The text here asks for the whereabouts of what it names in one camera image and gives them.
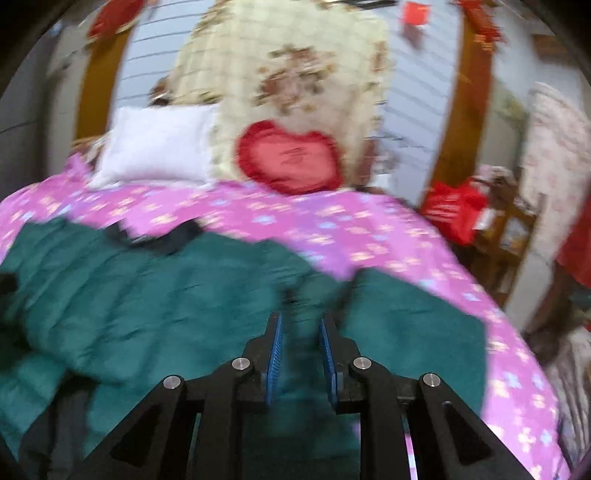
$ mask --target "heart-shaped cushion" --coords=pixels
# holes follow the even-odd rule
[[[246,130],[237,155],[246,176],[280,193],[335,190],[343,183],[336,143],[320,132],[296,135],[264,120]]]

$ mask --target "red bag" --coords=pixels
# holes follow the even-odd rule
[[[488,200],[467,180],[457,188],[436,181],[427,194],[421,215],[428,219],[450,242],[470,245],[474,225]]]

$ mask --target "black strap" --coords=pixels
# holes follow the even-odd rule
[[[163,236],[139,236],[130,238],[120,223],[105,228],[105,235],[118,245],[128,248],[147,248],[161,255],[173,255],[179,252],[191,240],[203,233],[203,228],[195,221],[188,220]]]

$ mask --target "wooden chair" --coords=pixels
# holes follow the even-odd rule
[[[476,234],[464,262],[499,307],[504,308],[515,287],[539,214],[544,209],[546,195],[541,194],[538,205],[532,207],[518,194],[519,181],[515,185],[475,182],[488,188],[489,206],[497,211],[497,216],[489,229]],[[524,234],[516,245],[504,245],[505,232],[513,219],[521,224]]]

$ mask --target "pink cloth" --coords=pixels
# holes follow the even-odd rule
[[[531,352],[437,231],[397,201],[357,192],[287,197],[254,183],[223,183],[210,192],[137,184],[91,192],[86,176],[74,156],[64,173],[5,199],[0,260],[24,222],[66,215],[95,228],[121,220],[135,235],[159,235],[199,218],[208,229],[235,238],[274,238],[338,278],[359,267],[381,268],[484,322],[488,381],[482,418],[534,478],[553,480],[558,470],[568,477],[556,443],[556,396]]]

